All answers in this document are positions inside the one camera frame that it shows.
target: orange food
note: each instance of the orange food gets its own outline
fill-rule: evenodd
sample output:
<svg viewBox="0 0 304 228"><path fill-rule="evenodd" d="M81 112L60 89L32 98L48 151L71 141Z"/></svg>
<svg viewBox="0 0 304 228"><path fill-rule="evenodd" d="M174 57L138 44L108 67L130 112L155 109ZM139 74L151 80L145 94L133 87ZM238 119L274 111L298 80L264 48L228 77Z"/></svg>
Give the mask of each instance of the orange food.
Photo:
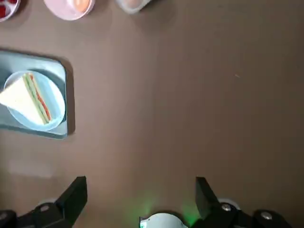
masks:
<svg viewBox="0 0 304 228"><path fill-rule="evenodd" d="M30 79L34 82L34 77L33 75L30 76ZM48 117L48 120L50 121L51 120L51 115L49 114L49 111L48 111L48 107L46 105L46 103L44 103L44 101L42 100L40 94L38 93L37 89L35 88L36 90L36 95L37 95L37 99L40 101L40 103L42 104L44 110L46 111L46 114L47 114L47 117Z"/></svg>
<svg viewBox="0 0 304 228"><path fill-rule="evenodd" d="M74 6L76 10L84 13L87 10L87 8L89 8L90 1L91 0L74 0Z"/></svg>

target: plate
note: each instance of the plate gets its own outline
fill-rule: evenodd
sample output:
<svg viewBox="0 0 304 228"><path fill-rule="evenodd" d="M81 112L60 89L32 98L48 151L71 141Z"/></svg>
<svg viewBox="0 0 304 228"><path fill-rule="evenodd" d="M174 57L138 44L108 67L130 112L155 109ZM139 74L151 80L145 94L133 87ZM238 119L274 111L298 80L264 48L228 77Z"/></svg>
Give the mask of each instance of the plate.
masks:
<svg viewBox="0 0 304 228"><path fill-rule="evenodd" d="M48 9L63 20L78 20L87 15L94 7L95 0L90 0L89 7L85 12L78 12L72 7L72 0L44 0Z"/></svg>
<svg viewBox="0 0 304 228"><path fill-rule="evenodd" d="M32 73L34 75L35 80L41 90L41 94L44 98L44 101L51 113L52 120L45 125L39 125L31 122L20 112L8 108L10 114L20 124L24 125L25 127L31 130L47 132L58 127L65 116L66 105L59 88L48 77L35 71L29 71L29 70L18 71L9 76L9 78L6 80L4 84L4 89L9 85L11 85L13 82L17 81L19 78L21 78L25 73Z"/></svg>
<svg viewBox="0 0 304 228"><path fill-rule="evenodd" d="M5 6L5 8L6 8L6 16L3 18L0 18L0 22L4 22L7 19L11 18L15 14L15 12L17 12L20 3L21 3L21 0L17 0L16 4L10 3L7 0L0 1L0 6Z"/></svg>

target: screw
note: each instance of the screw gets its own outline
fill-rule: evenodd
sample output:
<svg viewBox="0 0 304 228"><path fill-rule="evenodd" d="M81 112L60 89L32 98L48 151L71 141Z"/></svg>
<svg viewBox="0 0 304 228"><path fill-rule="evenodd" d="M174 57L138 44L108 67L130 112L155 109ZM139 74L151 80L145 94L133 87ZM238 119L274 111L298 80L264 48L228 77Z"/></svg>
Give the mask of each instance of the screw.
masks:
<svg viewBox="0 0 304 228"><path fill-rule="evenodd" d="M0 220L3 220L7 217L7 213L6 212L3 212L1 215L0 215Z"/></svg>
<svg viewBox="0 0 304 228"><path fill-rule="evenodd" d="M42 207L40 208L41 212L46 211L46 210L48 210L48 209L49 209L49 206L48 206L48 205L44 205L44 206L42 206Z"/></svg>
<svg viewBox="0 0 304 228"><path fill-rule="evenodd" d="M272 215L267 211L262 212L261 216L267 220L272 220Z"/></svg>
<svg viewBox="0 0 304 228"><path fill-rule="evenodd" d="M225 210L225 211L231 211L230 205L226 204L226 203L222 205L222 209Z"/></svg>

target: pink bowl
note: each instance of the pink bowl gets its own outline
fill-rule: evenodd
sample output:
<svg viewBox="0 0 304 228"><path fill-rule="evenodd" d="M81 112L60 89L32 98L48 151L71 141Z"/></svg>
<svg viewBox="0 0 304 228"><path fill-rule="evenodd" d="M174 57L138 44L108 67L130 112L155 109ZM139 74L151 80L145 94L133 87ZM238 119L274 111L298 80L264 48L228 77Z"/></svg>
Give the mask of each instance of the pink bowl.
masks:
<svg viewBox="0 0 304 228"><path fill-rule="evenodd" d="M78 20L88 14L95 5L95 0L91 0L89 7L84 13L77 11L72 7L72 0L44 0L49 10L57 17L63 20Z"/></svg>

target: white bread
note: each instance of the white bread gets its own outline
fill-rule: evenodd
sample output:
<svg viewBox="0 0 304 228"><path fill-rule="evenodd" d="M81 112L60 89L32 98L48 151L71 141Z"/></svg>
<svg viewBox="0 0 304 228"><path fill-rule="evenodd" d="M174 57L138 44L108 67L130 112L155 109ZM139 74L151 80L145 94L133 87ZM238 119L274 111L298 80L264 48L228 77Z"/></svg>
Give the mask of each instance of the white bread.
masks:
<svg viewBox="0 0 304 228"><path fill-rule="evenodd" d="M33 95L26 87L23 76L0 93L0 104L14 109L35 124L44 125L46 120L35 104Z"/></svg>

